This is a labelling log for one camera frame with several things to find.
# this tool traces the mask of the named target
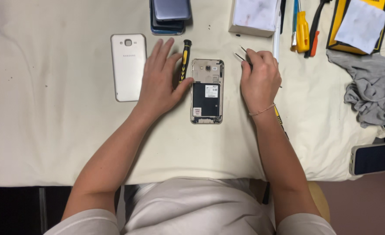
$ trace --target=box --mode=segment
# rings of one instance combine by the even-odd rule
[[[279,14],[280,2],[281,0],[278,0],[276,3],[276,10],[275,10],[276,13],[274,14],[276,16],[278,16]],[[232,10],[230,13],[229,30],[228,30],[229,32],[238,33],[238,34],[248,34],[248,35],[260,36],[260,37],[269,37],[274,34],[275,27],[273,30],[264,30],[264,29],[257,29],[257,28],[246,27],[241,25],[235,25],[233,20],[235,15],[236,3],[237,3],[237,0],[232,0]]]
[[[362,0],[362,1],[385,11],[385,0]],[[336,51],[345,51],[345,52],[350,52],[350,53],[359,54],[359,55],[366,55],[367,53],[361,51],[356,47],[353,47],[349,44],[335,40],[336,33],[338,32],[338,29],[341,26],[343,17],[345,16],[346,9],[348,8],[350,2],[351,0],[336,0],[335,11],[333,12],[332,25],[331,25],[331,30],[329,32],[328,44],[326,45],[326,49],[332,49]],[[380,37],[378,38],[372,53],[376,53],[380,51],[383,36],[384,36],[384,29],[381,30]]]

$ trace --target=sticker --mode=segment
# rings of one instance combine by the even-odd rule
[[[201,108],[192,108],[193,116],[201,116]]]
[[[217,98],[218,97],[218,86],[206,85],[206,98]]]

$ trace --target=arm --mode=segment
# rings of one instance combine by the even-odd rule
[[[174,43],[164,46],[158,40],[144,67],[142,89],[137,105],[126,121],[91,157],[79,174],[70,193],[62,220],[89,209],[105,209],[115,214],[114,194],[133,163],[138,146],[148,128],[169,111],[193,82],[185,79],[174,90],[172,72],[181,54],[167,58]]]
[[[242,61],[241,89],[250,113],[274,103],[281,84],[277,60],[269,51],[247,50],[253,70]],[[253,116],[257,127],[259,153],[274,197],[275,222],[296,213],[320,213],[310,194],[300,161],[281,128],[274,108]]]

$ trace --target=black phone screen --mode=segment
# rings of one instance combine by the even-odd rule
[[[385,145],[359,148],[355,153],[356,175],[385,171]]]

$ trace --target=person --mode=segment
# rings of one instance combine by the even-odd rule
[[[146,131],[193,83],[193,78],[187,78],[173,89],[172,73],[182,57],[168,57],[173,43],[172,38],[156,43],[144,66],[137,105],[82,169],[62,221],[46,234],[335,234],[311,197],[305,173],[274,109],[267,109],[281,83],[277,60],[268,51],[251,49],[247,54],[253,69],[242,61],[241,91],[271,184],[276,229],[246,182],[179,177],[142,185],[134,195],[132,214],[119,231],[115,192],[127,177]]]

